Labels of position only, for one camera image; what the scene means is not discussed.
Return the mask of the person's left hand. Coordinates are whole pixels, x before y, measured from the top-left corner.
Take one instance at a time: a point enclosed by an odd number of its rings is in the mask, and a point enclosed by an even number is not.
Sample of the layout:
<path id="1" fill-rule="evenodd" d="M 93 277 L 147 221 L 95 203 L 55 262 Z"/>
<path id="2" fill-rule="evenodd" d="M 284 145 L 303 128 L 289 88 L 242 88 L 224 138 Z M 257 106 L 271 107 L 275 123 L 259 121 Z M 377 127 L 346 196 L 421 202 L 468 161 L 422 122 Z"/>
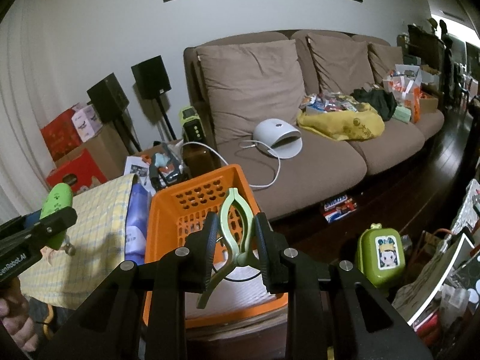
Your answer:
<path id="1" fill-rule="evenodd" d="M 32 353 L 38 348 L 39 339 L 29 315 L 29 302 L 21 292 L 17 277 L 1 292 L 1 322 L 21 350 Z"/>

